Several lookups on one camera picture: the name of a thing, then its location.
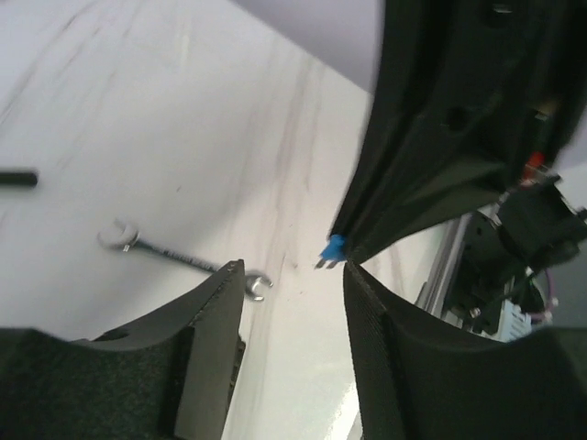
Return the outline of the blue blade fuse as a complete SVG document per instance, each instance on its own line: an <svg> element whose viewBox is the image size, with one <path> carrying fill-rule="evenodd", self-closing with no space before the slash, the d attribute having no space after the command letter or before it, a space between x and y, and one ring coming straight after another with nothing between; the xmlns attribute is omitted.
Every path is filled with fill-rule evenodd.
<svg viewBox="0 0 587 440"><path fill-rule="evenodd" d="M332 270L337 266L338 263L346 260L345 255L345 243L346 238L341 235L332 235L326 247L323 249L319 256L318 262L315 264L316 270L326 268Z"/></svg>

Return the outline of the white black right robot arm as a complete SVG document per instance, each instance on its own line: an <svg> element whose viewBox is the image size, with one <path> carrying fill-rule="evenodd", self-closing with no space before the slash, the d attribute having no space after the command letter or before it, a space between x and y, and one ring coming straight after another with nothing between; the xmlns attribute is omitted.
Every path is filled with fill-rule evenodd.
<svg viewBox="0 0 587 440"><path fill-rule="evenodd" d="M586 107L583 1L387 1L371 114L332 225L335 259L364 262L396 241L512 199L503 252L471 249L475 287L542 270L583 238L575 221L521 198Z"/></svg>

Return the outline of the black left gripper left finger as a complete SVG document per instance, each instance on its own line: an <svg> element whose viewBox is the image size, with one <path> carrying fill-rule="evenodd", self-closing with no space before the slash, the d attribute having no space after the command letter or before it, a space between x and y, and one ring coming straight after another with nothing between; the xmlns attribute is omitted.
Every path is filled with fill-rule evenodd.
<svg viewBox="0 0 587 440"><path fill-rule="evenodd" d="M218 439L230 404L244 265L94 340L1 332L4 439Z"/></svg>

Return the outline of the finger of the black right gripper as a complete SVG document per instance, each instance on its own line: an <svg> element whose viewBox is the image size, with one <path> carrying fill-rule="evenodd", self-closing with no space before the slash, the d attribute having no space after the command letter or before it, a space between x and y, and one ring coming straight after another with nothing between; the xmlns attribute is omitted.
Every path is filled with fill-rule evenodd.
<svg viewBox="0 0 587 440"><path fill-rule="evenodd" d="M425 177L415 121L433 85L449 12L435 1L388 1L371 115L357 167L330 236L346 238L346 260L362 262L393 242L447 219L438 209L460 177Z"/></svg>

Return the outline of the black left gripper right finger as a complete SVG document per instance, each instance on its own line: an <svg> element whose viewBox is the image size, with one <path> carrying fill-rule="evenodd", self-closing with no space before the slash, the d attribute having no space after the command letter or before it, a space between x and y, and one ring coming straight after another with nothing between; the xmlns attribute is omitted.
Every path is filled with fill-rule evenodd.
<svg viewBox="0 0 587 440"><path fill-rule="evenodd" d="M367 439L583 439L586 332L509 343L448 324L346 264L344 304Z"/></svg>

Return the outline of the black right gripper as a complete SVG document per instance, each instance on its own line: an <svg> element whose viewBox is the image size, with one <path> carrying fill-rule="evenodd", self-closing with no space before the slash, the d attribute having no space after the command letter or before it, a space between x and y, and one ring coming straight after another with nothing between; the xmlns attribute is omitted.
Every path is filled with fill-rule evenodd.
<svg viewBox="0 0 587 440"><path fill-rule="evenodd" d="M583 1L435 1L449 12L415 125L425 177L511 183L535 152L551 164L586 106Z"/></svg>

